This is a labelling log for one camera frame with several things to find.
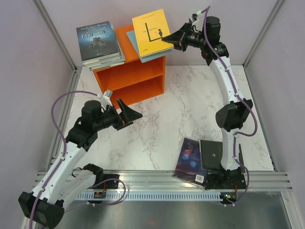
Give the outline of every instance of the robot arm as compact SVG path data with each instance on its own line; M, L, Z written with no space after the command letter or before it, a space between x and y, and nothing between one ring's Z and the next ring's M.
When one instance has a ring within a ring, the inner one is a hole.
M211 68L217 79L224 103L224 107L216 113L216 122L221 128L223 135L223 156L220 166L222 169L219 175L219 183L222 183L223 187L225 187L226 183L234 183L237 180L244 179L244 176L241 174L241 168L234 156L234 151L239 152L239 144L238 142L234 144L234 138L235 133L243 127L243 123L249 115L249 110L237 95L250 108L252 108L253 103L251 100L246 100L238 88L231 69L228 50L223 43L219 42L219 19L217 17L207 17L206 25L203 25L203 31L196 29L195 24L198 22L198 16L202 15L205 11L200 10L193 14L189 18L188 23L185 23L178 31L164 37L162 40L173 44L175 49L183 52L186 51L189 45L200 48L202 57L206 60L207 65ZM206 26L206 37L204 35L204 26Z
M34 221L52 229L58 225L67 207L81 192L104 180L103 169L88 164L73 181L65 185L73 168L97 139L98 131L110 126L121 130L142 117L142 114L129 108L121 99L117 101L122 111L118 114L110 102L111 94L111 91L106 91L98 96L100 101L85 103L81 117L66 137L66 154L59 154L45 177L30 193L23 192L20 195L18 201L25 217L30 218L34 209Z

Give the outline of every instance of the book cover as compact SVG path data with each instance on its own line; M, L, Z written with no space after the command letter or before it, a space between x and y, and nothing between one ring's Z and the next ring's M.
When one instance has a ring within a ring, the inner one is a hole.
M132 23L141 57L173 48L162 41L171 34L163 9L135 17Z
M202 185L207 174L207 170L201 170L199 142L185 138L173 176L196 185Z
M109 21L76 28L83 64L119 55L115 32Z
M119 49L120 49L120 53L121 53L121 55L119 56L119 59L109 60L108 62L104 62L104 63L98 64L96 66L89 67L89 70L94 71L94 70L98 70L98 69L101 69L101 68L108 68L108 67L113 67L113 66L116 66L116 65L124 64L124 61L125 61L126 58L124 56L124 53L121 50L120 45L119 45Z
M172 49L168 49L168 50L165 50L165 51L162 51L162 52L158 52L158 53L155 53L155 54L152 54L152 55L149 55L149 56L141 57L140 54L139 54L138 44L137 44L137 40L135 38L134 30L133 31L129 31L126 34L127 34L128 38L129 38L130 42L132 43L135 51L137 52L137 54L138 54L138 56L139 56L139 58L140 58L142 63L145 63L145 62L157 59L159 57L165 56L165 55L167 55L167 54L172 52Z

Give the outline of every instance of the stack of books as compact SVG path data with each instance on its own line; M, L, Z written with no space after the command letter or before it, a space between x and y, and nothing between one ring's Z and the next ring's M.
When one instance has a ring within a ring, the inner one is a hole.
M173 45L163 42L170 35L163 9L132 19L134 31L127 32L141 62L165 56L172 52Z
M76 28L81 61L91 71L123 64L125 56L109 21Z

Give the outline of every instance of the gray wall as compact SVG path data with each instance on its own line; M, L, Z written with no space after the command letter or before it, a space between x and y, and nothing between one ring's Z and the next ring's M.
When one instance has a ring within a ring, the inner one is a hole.
M76 27L110 21L115 28L132 24L132 18L163 8L174 32L192 13L211 5L209 15L221 20L221 40L227 45L232 64L242 64L276 0L42 0L77 66L81 56ZM167 64L202 65L200 51L192 47L185 53L173 52Z
M305 1L285 1L247 68L275 165L305 216Z
M51 105L71 70L31 0L2 2L0 29L0 227L17 229L18 197L45 167L55 135Z

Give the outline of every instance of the white marble floor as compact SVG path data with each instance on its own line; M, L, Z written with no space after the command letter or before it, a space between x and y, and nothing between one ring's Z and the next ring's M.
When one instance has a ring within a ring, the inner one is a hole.
M242 66L233 66L233 72L245 97L251 98ZM100 92L93 73L85 67L77 90ZM91 99L95 97L75 95L65 136L81 116L84 103ZM121 131L112 127L100 131L77 166L94 163L104 169L174 170L184 137L222 140L215 121L215 113L222 106L220 89L209 67L167 66L165 93L131 105L143 118ZM243 131L251 133L253 129L249 116ZM273 170L260 124L255 136L241 136L240 143L249 170Z

